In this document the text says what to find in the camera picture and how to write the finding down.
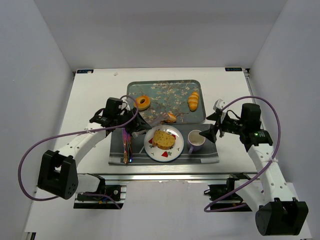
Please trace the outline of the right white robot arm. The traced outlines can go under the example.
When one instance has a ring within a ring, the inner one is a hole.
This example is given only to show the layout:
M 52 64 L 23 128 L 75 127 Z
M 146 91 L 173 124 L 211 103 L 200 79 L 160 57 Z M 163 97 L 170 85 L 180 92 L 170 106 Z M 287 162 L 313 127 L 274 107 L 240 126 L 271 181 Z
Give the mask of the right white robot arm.
M 226 181 L 226 189 L 204 211 L 218 212 L 212 205 L 229 196 L 239 196 L 255 213 L 255 224 L 262 236 L 297 236 L 300 234 L 309 209 L 299 201 L 288 187 L 278 161 L 273 156 L 275 149 L 270 134 L 262 129 L 261 108 L 254 103 L 244 103 L 241 115 L 229 117 L 227 104 L 219 99 L 214 104 L 214 113 L 207 120 L 215 123 L 200 133 L 215 143 L 217 136 L 225 133 L 239 136 L 246 152 L 257 170 L 255 177 L 244 173 L 233 174 Z

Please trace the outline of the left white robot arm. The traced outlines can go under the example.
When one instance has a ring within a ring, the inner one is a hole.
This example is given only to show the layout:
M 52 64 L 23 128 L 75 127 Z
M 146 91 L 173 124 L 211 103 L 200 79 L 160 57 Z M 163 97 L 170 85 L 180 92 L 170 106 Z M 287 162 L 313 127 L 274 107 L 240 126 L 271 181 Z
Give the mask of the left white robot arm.
M 105 180 L 99 175 L 78 173 L 81 160 L 115 129 L 124 129 L 129 135 L 151 129 L 137 108 L 123 104 L 122 99 L 108 98 L 105 108 L 94 114 L 84 132 L 56 151 L 47 150 L 41 160 L 38 188 L 65 200 L 74 194 L 103 196 Z

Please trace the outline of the sliced bread loaf piece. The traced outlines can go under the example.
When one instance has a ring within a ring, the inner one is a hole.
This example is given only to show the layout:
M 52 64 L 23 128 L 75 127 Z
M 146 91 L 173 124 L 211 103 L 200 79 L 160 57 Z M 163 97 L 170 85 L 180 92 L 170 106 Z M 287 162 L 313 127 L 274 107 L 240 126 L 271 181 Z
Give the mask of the sliced bread loaf piece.
M 162 150 L 168 150 L 175 144 L 175 137 L 163 130 L 156 130 L 152 137 L 152 145 Z

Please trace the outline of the metal tongs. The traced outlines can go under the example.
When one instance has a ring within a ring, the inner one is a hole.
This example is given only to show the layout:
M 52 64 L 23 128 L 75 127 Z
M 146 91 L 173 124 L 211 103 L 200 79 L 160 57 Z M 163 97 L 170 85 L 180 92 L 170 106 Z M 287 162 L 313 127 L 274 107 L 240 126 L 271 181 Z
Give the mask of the metal tongs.
M 156 117 L 154 120 L 146 122 L 149 125 L 149 127 L 147 127 L 147 129 L 135 131 L 131 134 L 131 136 L 133 138 L 137 138 L 139 135 L 145 134 L 148 130 L 159 125 L 161 122 L 163 122 L 165 120 L 169 120 L 169 119 L 170 119 L 170 116 L 168 113 L 162 113 L 160 116 Z

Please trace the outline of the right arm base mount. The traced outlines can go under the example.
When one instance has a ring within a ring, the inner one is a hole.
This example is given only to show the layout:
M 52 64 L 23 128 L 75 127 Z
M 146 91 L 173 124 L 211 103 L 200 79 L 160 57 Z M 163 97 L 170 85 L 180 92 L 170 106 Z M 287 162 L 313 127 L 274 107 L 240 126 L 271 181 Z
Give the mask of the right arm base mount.
M 230 174 L 225 183 L 209 184 L 203 194 L 214 202 L 216 199 L 232 192 L 236 186 L 235 182 L 240 180 L 250 180 L 251 178 L 245 173 Z M 251 212 L 250 207 L 245 203 L 238 193 L 229 194 L 227 197 L 219 200 L 217 203 L 205 207 L 204 212 Z

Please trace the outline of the small round bun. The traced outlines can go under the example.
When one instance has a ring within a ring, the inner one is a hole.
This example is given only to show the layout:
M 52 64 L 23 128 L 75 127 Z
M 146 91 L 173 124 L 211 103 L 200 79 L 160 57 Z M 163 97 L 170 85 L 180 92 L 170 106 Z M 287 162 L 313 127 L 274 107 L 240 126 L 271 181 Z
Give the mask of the small round bun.
M 165 114 L 164 114 L 164 121 L 165 121 L 166 123 L 170 123 L 170 124 L 171 124 L 171 123 L 175 123 L 176 120 L 177 120 L 176 116 L 173 115 L 172 113 L 165 113 Z

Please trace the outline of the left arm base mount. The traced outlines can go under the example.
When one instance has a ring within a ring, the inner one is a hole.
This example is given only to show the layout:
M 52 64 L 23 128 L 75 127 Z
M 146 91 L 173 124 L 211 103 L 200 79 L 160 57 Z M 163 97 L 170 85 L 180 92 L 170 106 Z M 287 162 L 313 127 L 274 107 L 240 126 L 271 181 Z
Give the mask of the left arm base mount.
M 125 202 L 127 186 L 119 181 L 107 181 L 95 174 L 79 174 L 74 209 L 120 210 Z

